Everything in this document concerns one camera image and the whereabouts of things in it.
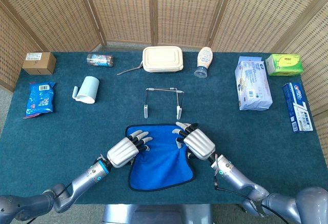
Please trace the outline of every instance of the blue towel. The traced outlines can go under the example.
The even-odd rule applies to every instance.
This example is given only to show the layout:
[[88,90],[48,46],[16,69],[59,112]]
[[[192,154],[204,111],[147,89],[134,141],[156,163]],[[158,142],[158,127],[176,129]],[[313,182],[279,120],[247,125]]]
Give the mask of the blue towel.
[[187,158],[187,147],[178,148],[175,139],[179,136],[171,124],[135,125],[126,129],[126,135],[137,130],[148,131],[153,140],[147,145],[150,151],[142,151],[134,158],[129,185],[137,191],[155,191],[190,182],[194,179]]

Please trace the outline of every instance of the metal spoon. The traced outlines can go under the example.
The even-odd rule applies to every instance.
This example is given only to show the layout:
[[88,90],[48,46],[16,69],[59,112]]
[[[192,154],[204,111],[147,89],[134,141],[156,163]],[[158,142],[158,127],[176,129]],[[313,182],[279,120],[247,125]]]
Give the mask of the metal spoon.
[[126,73],[126,72],[129,72],[129,71],[132,71],[132,70],[136,70],[136,69],[140,69],[140,68],[142,68],[142,61],[141,61],[141,63],[139,64],[138,67],[135,67],[135,68],[128,69],[128,70],[126,70],[126,71],[120,72],[120,73],[118,73],[117,75],[124,74],[124,73]]

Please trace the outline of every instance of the container lid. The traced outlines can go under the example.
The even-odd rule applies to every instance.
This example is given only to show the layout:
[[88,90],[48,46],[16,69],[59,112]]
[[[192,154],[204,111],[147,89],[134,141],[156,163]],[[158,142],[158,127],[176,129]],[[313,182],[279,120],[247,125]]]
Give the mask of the container lid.
[[146,47],[142,54],[143,68],[148,72],[176,72],[183,69],[182,50],[177,46]]

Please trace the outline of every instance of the woven screen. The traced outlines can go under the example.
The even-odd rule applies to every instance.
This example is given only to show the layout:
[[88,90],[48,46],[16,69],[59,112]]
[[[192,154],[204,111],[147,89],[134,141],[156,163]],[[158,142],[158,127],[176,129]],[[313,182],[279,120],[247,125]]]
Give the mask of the woven screen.
[[203,47],[218,0],[157,0],[158,43]]
[[270,52],[312,0],[229,0],[214,51]]
[[5,88],[15,88],[26,53],[38,50],[0,8],[0,80]]
[[302,80],[312,112],[328,105],[328,3],[283,52],[301,54]]
[[150,43],[149,0],[92,0],[107,41]]
[[99,39],[83,0],[8,0],[49,51],[89,51]]
[[318,120],[315,119],[314,123],[316,125],[324,159],[328,165],[328,116]]

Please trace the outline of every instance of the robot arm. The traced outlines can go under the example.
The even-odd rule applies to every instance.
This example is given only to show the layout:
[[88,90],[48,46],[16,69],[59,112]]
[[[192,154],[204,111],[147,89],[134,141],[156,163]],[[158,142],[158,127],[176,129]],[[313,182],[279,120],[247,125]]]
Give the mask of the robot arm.
[[223,155],[219,156],[215,152],[215,144],[200,129],[196,128],[197,124],[179,122],[176,124],[182,128],[182,130],[172,131],[182,137],[178,138],[177,142],[185,143],[197,158],[210,161],[215,175],[221,175],[238,190],[246,187],[252,188],[242,202],[248,213],[261,217],[278,213],[299,224],[328,223],[328,192],[325,189],[318,187],[304,189],[297,194],[296,199],[281,194],[270,194],[264,187],[243,175]]
[[47,214],[53,207],[57,213],[68,210],[83,193],[107,176],[112,167],[121,168],[140,151],[149,150],[145,143],[152,138],[146,137],[147,135],[148,132],[138,130],[113,146],[107,153],[107,159],[101,155],[90,168],[68,185],[72,186],[71,194],[68,186],[57,184],[33,197],[0,196],[0,223],[9,224],[14,218],[20,221],[36,218]]

